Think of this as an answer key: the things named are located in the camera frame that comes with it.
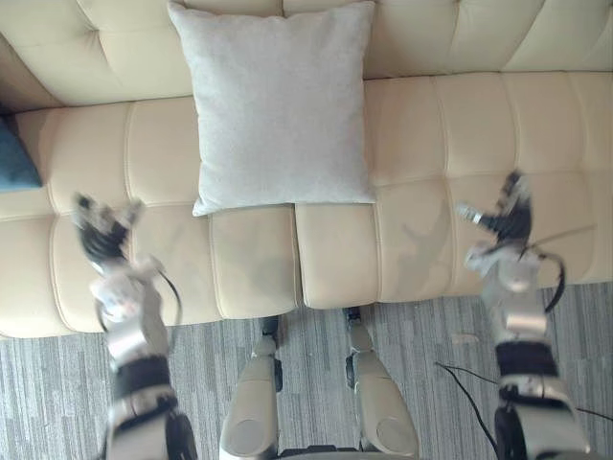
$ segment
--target black cable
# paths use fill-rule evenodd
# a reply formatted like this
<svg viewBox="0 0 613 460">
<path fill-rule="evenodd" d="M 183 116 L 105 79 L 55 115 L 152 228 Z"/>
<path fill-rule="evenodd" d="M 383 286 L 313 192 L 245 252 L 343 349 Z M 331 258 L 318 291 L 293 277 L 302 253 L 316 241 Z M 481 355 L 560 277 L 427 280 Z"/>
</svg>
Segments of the black cable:
<svg viewBox="0 0 613 460">
<path fill-rule="evenodd" d="M 170 337 L 170 352 L 172 353 L 174 351 L 174 346 L 176 345 L 176 336 L 177 336 L 176 326 L 178 326 L 181 323 L 181 318 L 183 317 L 183 303 L 181 302 L 181 296 L 179 295 L 179 291 L 174 286 L 174 284 L 169 279 L 169 277 L 166 276 L 166 274 L 162 271 L 160 271 L 160 275 L 162 276 L 162 278 L 166 280 L 170 289 L 172 289 L 174 298 L 176 299 L 176 316 L 174 318 L 174 330 L 172 331 L 172 336 Z"/>
<path fill-rule="evenodd" d="M 470 396 L 470 393 L 468 393 L 468 391 L 464 388 L 464 386 L 458 380 L 458 377 L 453 373 L 453 371 L 450 368 L 448 368 L 444 364 L 440 364 L 438 361 L 435 361 L 434 364 L 443 368 L 445 371 L 447 371 L 449 375 L 456 381 L 456 383 L 458 384 L 460 389 L 463 391 L 463 393 L 466 395 L 466 397 L 468 398 L 468 402 L 472 406 L 472 410 L 474 410 L 475 415 L 477 416 L 477 422 L 479 422 L 479 426 L 481 427 L 483 432 L 486 433 L 486 436 L 488 437 L 488 441 L 491 444 L 491 447 L 494 449 L 494 454 L 497 455 L 498 447 L 496 446 L 496 441 L 494 441 L 494 438 L 491 436 L 491 433 L 486 427 L 486 424 L 483 422 L 483 419 L 481 418 L 481 413 L 479 412 L 479 408 L 477 407 L 477 404 Z"/>
<path fill-rule="evenodd" d="M 102 321 L 102 302 L 96 301 L 96 317 L 98 318 L 98 322 L 102 331 L 108 333 L 108 329 L 104 325 L 104 321 Z"/>
<path fill-rule="evenodd" d="M 470 369 L 466 369 L 464 367 L 458 367 L 458 366 L 450 366 L 449 364 L 441 364 L 438 361 L 435 364 L 439 364 L 440 366 L 444 366 L 444 367 L 448 367 L 449 369 L 453 369 L 455 371 L 462 371 L 462 372 L 466 372 L 467 374 L 470 374 L 471 376 L 476 377 L 477 379 L 486 381 L 487 383 L 493 383 L 494 385 L 497 385 L 498 382 L 494 379 L 488 379 L 487 377 L 483 377 L 480 376 L 479 374 L 477 374 L 476 372 L 471 371 Z"/>
<path fill-rule="evenodd" d="M 613 422 L 613 417 L 609 417 L 608 415 L 601 414 L 600 412 L 596 412 L 595 410 L 584 409 L 583 407 L 575 407 L 579 412 L 584 412 L 586 414 L 595 415 L 597 417 L 601 417 L 609 422 Z"/>
<path fill-rule="evenodd" d="M 449 369 L 454 369 L 456 371 L 462 371 L 462 372 L 466 372 L 467 374 L 470 374 L 471 376 L 476 377 L 477 379 L 481 379 L 483 381 L 486 381 L 487 383 L 492 383 L 494 385 L 497 385 L 498 382 L 494 379 L 488 379 L 487 377 L 483 377 L 480 376 L 479 374 L 477 374 L 476 372 L 471 371 L 470 369 L 466 369 L 465 367 L 459 367 L 459 366 L 449 366 L 447 364 L 440 364 L 439 362 L 436 362 L 435 364 L 438 364 L 441 367 L 448 367 Z M 601 414 L 600 412 L 596 412 L 595 410 L 591 410 L 591 409 L 585 409 L 583 407 L 575 407 L 575 409 L 578 412 L 583 412 L 585 414 L 590 414 L 590 415 L 595 415 L 596 417 L 601 417 L 605 420 L 608 420 L 609 422 L 613 422 L 613 417 L 610 417 L 608 415 L 604 415 Z"/>
<path fill-rule="evenodd" d="M 557 305 L 559 300 L 562 298 L 562 294 L 564 293 L 564 290 L 566 289 L 566 265 L 564 264 L 564 261 L 562 260 L 562 258 L 559 257 L 557 254 L 542 251 L 539 247 L 534 246 L 534 245 L 532 245 L 532 248 L 535 249 L 535 253 L 539 259 L 541 260 L 549 259 L 551 261 L 556 262 L 558 266 L 559 274 L 557 275 L 558 281 L 557 281 L 556 292 L 554 293 L 554 297 L 552 297 L 552 300 L 550 300 L 549 304 L 547 304 L 547 307 L 545 307 L 545 312 L 549 313 L 554 309 L 554 307 Z"/>
</svg>

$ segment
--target cream leather sofa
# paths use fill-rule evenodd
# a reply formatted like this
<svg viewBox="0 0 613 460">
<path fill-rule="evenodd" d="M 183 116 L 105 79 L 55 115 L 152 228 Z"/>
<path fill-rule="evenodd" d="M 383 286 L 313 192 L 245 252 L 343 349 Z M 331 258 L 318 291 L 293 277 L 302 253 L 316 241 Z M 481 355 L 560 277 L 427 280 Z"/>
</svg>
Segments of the cream leather sofa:
<svg viewBox="0 0 613 460">
<path fill-rule="evenodd" d="M 346 2 L 186 3 L 291 15 Z M 534 238 L 594 225 L 546 247 L 573 282 L 610 280 L 612 5 L 379 0 L 364 71 L 377 203 L 193 218 L 196 119 L 165 0 L 0 0 L 0 104 L 45 183 L 0 195 L 0 334 L 99 329 L 76 191 L 144 201 L 129 252 L 163 261 L 185 323 L 474 293 L 464 254 L 488 236 L 451 204 L 490 207 L 515 167 L 531 177 Z"/>
</svg>

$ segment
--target sofa seat cushion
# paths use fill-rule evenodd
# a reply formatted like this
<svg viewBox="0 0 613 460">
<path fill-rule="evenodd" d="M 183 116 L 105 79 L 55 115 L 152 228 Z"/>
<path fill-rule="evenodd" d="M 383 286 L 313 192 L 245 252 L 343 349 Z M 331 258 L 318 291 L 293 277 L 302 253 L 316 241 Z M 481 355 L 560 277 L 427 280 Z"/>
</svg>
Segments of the sofa seat cushion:
<svg viewBox="0 0 613 460">
<path fill-rule="evenodd" d="M 304 298 L 326 309 L 480 290 L 465 254 L 490 235 L 453 213 L 493 211 L 520 168 L 533 241 L 551 241 L 571 282 L 613 277 L 611 73 L 464 74 L 366 82 L 376 204 L 297 205 Z M 556 282 L 545 264 L 543 286 Z"/>
<path fill-rule="evenodd" d="M 119 207 L 146 205 L 128 253 L 162 261 L 184 323 L 284 313 L 301 298 L 291 206 L 192 216 L 198 141 L 192 98 L 24 112 L 20 138 L 41 189 L 0 195 L 0 334 L 99 331 L 85 260 L 71 221 L 81 192 Z M 163 314 L 175 302 L 159 281 Z"/>
</svg>

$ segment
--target white throw pillow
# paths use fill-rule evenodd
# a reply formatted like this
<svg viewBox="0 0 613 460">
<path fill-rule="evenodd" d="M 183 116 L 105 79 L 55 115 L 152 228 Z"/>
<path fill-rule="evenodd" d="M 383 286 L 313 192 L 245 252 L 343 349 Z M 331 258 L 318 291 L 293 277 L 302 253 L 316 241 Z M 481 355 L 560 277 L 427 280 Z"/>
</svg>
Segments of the white throw pillow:
<svg viewBox="0 0 613 460">
<path fill-rule="evenodd" d="M 375 201 L 364 160 L 362 60 L 374 2 L 289 18 L 169 3 L 192 72 L 195 216 L 276 203 Z"/>
</svg>

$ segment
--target floor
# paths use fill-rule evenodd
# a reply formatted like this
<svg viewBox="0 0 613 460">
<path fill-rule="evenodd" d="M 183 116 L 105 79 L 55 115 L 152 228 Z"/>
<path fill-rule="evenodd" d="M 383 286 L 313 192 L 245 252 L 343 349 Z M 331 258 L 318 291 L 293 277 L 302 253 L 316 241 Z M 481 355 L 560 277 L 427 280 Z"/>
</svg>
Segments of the floor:
<svg viewBox="0 0 613 460">
<path fill-rule="evenodd" d="M 365 310 L 375 347 L 398 383 L 420 436 L 421 458 L 493 459 L 452 378 L 433 362 L 496 376 L 488 321 L 475 297 Z M 193 422 L 200 458 L 217 458 L 217 437 L 238 373 L 258 334 L 249 321 L 184 326 L 171 370 Z M 613 413 L 613 283 L 569 287 L 551 317 L 562 375 L 579 406 Z M 352 393 L 344 382 L 348 340 L 339 311 L 302 309 L 284 318 L 281 449 L 355 446 Z M 0 342 L 0 459 L 91 458 L 110 399 L 101 334 Z M 489 426 L 496 387 L 461 375 Z M 613 423 L 580 415 L 596 451 L 613 456 Z"/>
</svg>

